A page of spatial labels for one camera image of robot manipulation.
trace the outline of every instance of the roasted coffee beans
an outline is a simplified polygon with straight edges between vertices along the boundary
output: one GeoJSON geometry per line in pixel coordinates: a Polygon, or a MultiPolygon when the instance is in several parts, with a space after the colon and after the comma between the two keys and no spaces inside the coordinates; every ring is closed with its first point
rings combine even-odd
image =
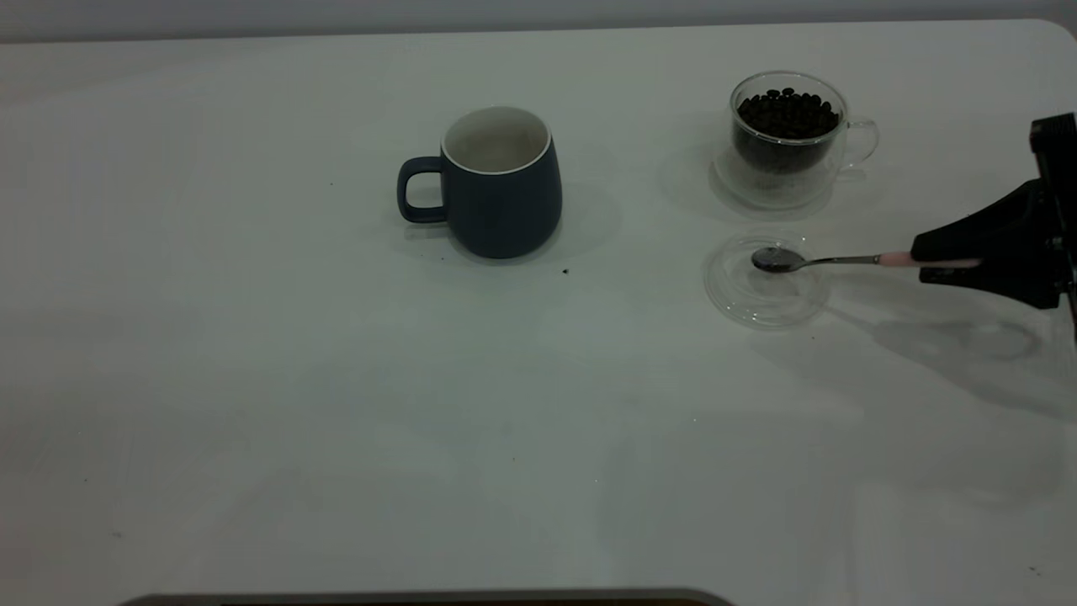
{"type": "Polygon", "coordinates": [[[735,123],[733,146],[754,170],[770,174],[791,174],[819,165],[834,142],[824,136],[843,119],[819,95],[798,94],[792,87],[745,98],[737,113],[751,129],[735,123]]]}
{"type": "Polygon", "coordinates": [[[797,94],[793,88],[767,90],[741,101],[741,119],[756,130],[782,139],[814,139],[838,127],[841,116],[819,95],[797,94]]]}

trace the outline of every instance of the wall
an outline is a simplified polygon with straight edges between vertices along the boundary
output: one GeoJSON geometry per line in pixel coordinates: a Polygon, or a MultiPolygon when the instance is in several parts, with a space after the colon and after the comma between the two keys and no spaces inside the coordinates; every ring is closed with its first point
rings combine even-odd
{"type": "Polygon", "coordinates": [[[1075,0],[0,0],[0,42],[1036,16],[1075,0]]]}

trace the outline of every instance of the spoon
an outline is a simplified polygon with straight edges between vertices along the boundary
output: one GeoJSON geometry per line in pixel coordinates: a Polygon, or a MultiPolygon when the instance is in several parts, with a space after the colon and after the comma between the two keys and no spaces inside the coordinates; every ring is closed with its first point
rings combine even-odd
{"type": "Polygon", "coordinates": [[[866,256],[831,256],[808,260],[800,253],[787,248],[768,245],[752,253],[752,264],[758,269],[770,273],[787,273],[811,265],[825,263],[843,263],[853,265],[882,265],[884,267],[939,267],[951,269],[968,269],[982,262],[981,258],[961,258],[957,260],[933,260],[922,263],[914,260],[908,252],[884,252],[866,256]]]}

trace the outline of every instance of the pink spoon handle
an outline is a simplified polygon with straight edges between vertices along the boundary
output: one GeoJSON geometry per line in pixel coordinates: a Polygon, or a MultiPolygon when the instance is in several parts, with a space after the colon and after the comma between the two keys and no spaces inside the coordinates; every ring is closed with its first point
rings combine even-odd
{"type": "Polygon", "coordinates": [[[942,269],[968,269],[982,263],[982,258],[957,258],[955,260],[915,260],[908,252],[884,252],[879,255],[879,264],[884,267],[938,267],[942,269]]]}

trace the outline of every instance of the glass cup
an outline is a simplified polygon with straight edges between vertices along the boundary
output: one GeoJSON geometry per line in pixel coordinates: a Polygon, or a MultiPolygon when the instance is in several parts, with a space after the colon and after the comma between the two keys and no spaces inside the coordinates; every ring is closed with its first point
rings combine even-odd
{"type": "Polygon", "coordinates": [[[834,86],[795,71],[767,71],[741,82],[729,97],[718,133],[714,170],[741,202],[763,210],[793,210],[823,195],[838,172],[864,161],[879,146],[879,127],[867,118],[850,118],[849,103],[834,86]],[[750,126],[738,108],[756,95],[793,88],[796,94],[817,95],[838,114],[830,131],[809,138],[781,138],[750,126]],[[866,131],[866,150],[847,154],[845,141],[853,128],[866,131]]]}

